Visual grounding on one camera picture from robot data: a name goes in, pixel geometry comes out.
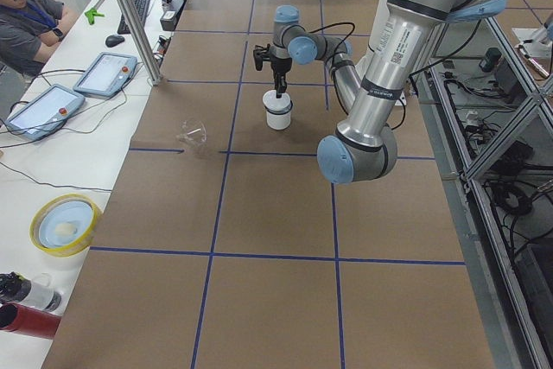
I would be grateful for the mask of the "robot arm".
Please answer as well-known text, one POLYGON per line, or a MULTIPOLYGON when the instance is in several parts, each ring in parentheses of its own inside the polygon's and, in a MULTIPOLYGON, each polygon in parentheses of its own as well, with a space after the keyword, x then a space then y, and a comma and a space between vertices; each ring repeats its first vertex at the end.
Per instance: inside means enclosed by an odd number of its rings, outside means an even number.
POLYGON ((359 74, 346 44, 316 35, 299 23, 291 5, 276 9, 269 59, 278 92, 292 63, 322 61, 347 117, 318 144, 317 162, 325 178, 338 184, 387 175, 397 160, 397 142, 387 120, 428 40, 442 23, 479 21, 500 13, 507 0, 387 0, 389 16, 378 45, 359 74))

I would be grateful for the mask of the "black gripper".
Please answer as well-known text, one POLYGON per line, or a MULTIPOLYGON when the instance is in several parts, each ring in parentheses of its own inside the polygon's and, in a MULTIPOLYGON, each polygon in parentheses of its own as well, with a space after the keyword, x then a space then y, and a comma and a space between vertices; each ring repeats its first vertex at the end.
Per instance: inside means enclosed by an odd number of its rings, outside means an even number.
POLYGON ((271 69, 274 74, 274 85, 276 97, 279 99, 282 94, 286 93, 287 82, 286 73, 290 71, 290 58, 279 58, 273 56, 271 58, 271 69))

